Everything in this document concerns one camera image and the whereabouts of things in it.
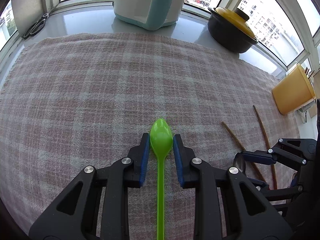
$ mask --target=white kettle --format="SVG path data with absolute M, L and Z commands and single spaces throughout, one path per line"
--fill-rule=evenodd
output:
M 115 15 L 125 22 L 155 31 L 174 24 L 184 0 L 114 0 Z

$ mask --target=tree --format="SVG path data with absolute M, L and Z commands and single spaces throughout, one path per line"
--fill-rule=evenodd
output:
M 11 19 L 10 21 L 8 21 L 7 29 L 10 36 L 17 30 L 14 19 Z

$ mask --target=pot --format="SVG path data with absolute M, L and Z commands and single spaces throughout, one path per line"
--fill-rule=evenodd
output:
M 226 49 L 244 53 L 258 40 L 248 24 L 249 16 L 242 10 L 236 8 L 231 11 L 225 8 L 208 8 L 211 17 L 208 21 L 208 30 L 211 36 Z

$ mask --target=black pot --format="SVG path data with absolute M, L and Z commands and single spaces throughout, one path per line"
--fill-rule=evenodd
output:
M 213 10 L 211 8 L 208 9 L 211 12 L 211 17 L 208 21 L 208 30 L 211 36 L 223 47 L 232 52 L 244 53 L 250 49 L 252 45 L 258 43 L 257 39 L 251 38 L 218 14 L 215 8 Z M 246 21 L 249 19 L 249 16 L 242 10 L 237 8 L 235 12 Z

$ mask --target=chopstick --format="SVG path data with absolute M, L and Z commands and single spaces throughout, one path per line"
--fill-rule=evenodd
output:
M 235 143 L 237 144 L 237 146 L 242 150 L 245 151 L 244 146 L 242 145 L 242 143 L 238 140 L 238 138 L 234 135 L 234 133 L 231 131 L 231 129 L 226 125 L 225 122 L 221 122 L 221 124 L 224 126 L 224 128 L 226 128 L 226 130 L 228 131 L 228 133 L 231 135 L 231 137 L 233 138 L 233 140 L 235 141 Z M 250 162 L 250 164 L 252 165 L 254 171 L 256 172 L 258 178 L 260 180 L 262 180 L 263 182 L 267 183 L 266 180 L 264 179 L 263 175 L 261 174 L 259 168 L 257 167 L 257 165 L 253 162 Z
M 259 125 L 260 125 L 260 128 L 261 128 L 261 131 L 262 131 L 262 134 L 263 134 L 263 137 L 264 137 L 264 141 L 265 141 L 265 144 L 266 144 L 266 147 L 267 147 L 267 150 L 268 149 L 271 149 L 270 147 L 270 143 L 269 143 L 269 140 L 268 140 L 268 136 L 267 136 L 267 133 L 266 133 L 266 130 L 263 126 L 263 123 L 262 123 L 262 120 L 260 118 L 260 115 L 257 111 L 257 108 L 255 107 L 255 105 L 253 105 L 253 109 L 256 113 L 256 116 L 257 116 L 257 119 L 258 119 L 258 122 L 259 122 Z M 276 167 L 274 164 L 271 164 L 271 174 L 272 174 L 272 182 L 273 182 L 273 189 L 278 189 L 278 185 L 277 185 L 277 175 L 276 175 Z
M 310 76 L 308 77 L 308 79 L 310 79 L 313 73 L 314 73 L 314 70 L 310 73 Z

